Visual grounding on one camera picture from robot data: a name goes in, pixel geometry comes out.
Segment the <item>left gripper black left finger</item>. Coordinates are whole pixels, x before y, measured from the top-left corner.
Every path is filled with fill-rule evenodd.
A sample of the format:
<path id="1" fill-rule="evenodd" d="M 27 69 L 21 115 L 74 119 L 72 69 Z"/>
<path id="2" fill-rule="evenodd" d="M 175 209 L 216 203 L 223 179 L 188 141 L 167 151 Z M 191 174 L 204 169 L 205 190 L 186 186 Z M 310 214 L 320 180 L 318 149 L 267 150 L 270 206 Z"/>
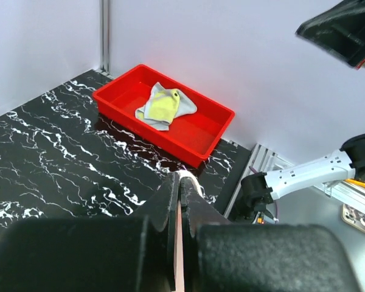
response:
<path id="1" fill-rule="evenodd" d="M 0 291 L 174 291 L 179 176 L 131 215 L 26 219 L 0 235 Z"/>

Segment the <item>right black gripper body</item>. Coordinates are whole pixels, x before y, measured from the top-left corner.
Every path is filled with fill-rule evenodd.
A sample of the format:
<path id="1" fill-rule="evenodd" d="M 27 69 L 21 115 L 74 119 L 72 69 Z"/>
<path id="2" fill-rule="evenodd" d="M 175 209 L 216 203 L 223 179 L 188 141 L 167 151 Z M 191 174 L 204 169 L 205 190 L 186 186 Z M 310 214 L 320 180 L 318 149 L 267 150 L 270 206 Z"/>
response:
<path id="1" fill-rule="evenodd" d="M 341 1 L 302 23 L 296 35 L 352 68 L 365 68 L 365 0 Z"/>

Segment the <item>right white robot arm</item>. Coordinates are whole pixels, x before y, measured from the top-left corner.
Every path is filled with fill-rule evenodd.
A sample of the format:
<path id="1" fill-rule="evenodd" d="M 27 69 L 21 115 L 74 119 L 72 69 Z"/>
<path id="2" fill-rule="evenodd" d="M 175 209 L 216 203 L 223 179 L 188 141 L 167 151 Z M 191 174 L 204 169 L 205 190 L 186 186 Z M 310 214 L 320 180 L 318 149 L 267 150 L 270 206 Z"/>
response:
<path id="1" fill-rule="evenodd" d="M 341 1 L 302 23 L 296 35 L 352 68 L 365 67 L 365 1 Z M 330 154 L 285 170 L 258 172 L 241 180 L 231 215 L 254 221 L 275 220 L 266 207 L 291 192 L 345 179 L 365 181 L 365 133 L 352 137 Z"/>

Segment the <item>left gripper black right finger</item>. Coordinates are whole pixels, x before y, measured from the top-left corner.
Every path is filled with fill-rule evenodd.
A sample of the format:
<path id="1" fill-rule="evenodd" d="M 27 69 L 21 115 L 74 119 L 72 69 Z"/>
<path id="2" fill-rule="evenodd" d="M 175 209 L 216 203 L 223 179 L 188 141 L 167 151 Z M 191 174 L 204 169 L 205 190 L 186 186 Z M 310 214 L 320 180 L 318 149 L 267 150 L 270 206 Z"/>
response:
<path id="1" fill-rule="evenodd" d="M 180 183 L 186 291 L 360 291 L 349 257 L 319 225 L 239 224 L 194 181 Z"/>

